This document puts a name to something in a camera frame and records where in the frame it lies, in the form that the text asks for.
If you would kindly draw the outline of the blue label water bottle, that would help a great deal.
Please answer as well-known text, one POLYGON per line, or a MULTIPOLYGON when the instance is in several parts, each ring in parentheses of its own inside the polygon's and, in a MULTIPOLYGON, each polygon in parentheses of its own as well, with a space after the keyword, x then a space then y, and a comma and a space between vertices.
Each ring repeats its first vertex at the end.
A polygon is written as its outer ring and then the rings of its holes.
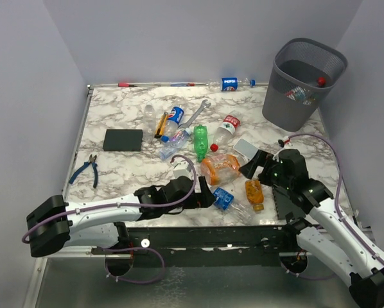
POLYGON ((229 216, 233 222, 241 225, 250 225, 253 218, 253 211, 233 194, 221 187, 211 187, 211 192, 215 198, 213 205, 229 216))

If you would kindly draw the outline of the Pepsi bottle blue cap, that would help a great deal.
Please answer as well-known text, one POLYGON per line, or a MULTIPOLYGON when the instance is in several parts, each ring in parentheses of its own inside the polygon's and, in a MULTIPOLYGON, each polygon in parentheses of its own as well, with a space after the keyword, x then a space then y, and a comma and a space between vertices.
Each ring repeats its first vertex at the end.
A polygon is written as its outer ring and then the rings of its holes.
POLYGON ((285 93, 287 98, 301 102, 303 105, 312 106, 317 99, 312 92, 305 91, 302 87, 296 86, 285 93))

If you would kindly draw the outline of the red label clear bottle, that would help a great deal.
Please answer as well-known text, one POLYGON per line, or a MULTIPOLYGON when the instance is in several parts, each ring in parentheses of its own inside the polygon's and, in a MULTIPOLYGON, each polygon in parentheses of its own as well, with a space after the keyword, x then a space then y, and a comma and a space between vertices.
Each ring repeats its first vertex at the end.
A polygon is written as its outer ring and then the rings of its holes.
POLYGON ((302 88, 308 92, 322 92, 325 88, 327 80, 325 77, 318 77, 316 80, 312 80, 302 85, 302 88))

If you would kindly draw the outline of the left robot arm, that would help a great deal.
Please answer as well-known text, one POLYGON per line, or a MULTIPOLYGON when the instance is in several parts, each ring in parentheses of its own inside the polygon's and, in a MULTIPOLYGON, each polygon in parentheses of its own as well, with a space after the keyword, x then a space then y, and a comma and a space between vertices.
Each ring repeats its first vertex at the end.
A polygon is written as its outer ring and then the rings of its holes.
POLYGON ((152 185, 132 194, 87 203, 49 197, 26 217, 22 241, 31 256, 46 257, 70 246, 94 246, 121 253, 128 247, 122 223, 160 218, 171 211, 206 209, 215 197, 204 177, 180 176, 166 185, 152 185))

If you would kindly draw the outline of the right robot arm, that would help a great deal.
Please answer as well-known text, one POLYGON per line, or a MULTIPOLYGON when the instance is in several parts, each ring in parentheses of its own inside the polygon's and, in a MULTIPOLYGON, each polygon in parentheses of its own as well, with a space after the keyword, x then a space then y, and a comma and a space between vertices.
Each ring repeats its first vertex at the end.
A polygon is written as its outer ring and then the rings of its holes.
POLYGON ((384 307, 384 251, 377 247, 336 203, 330 190, 312 179, 304 157, 295 149, 273 155, 259 150, 240 167, 251 179, 258 167, 261 184, 283 189, 290 201, 315 220, 330 236, 326 239, 301 218, 287 223, 281 236, 289 251, 310 252, 348 287, 359 307, 384 307))

